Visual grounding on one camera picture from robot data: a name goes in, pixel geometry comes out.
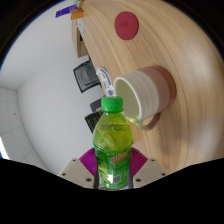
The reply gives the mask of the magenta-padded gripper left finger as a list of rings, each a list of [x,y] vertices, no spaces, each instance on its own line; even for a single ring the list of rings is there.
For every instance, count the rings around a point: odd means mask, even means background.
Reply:
[[[91,148],[80,158],[72,158],[58,176],[81,187],[97,189],[98,165],[95,149]]]

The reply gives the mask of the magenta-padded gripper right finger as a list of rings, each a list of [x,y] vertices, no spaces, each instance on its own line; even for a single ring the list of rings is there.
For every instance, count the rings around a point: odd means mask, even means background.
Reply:
[[[131,149],[129,162],[128,188],[146,186],[167,175],[167,171],[155,158],[147,158],[136,148]]]

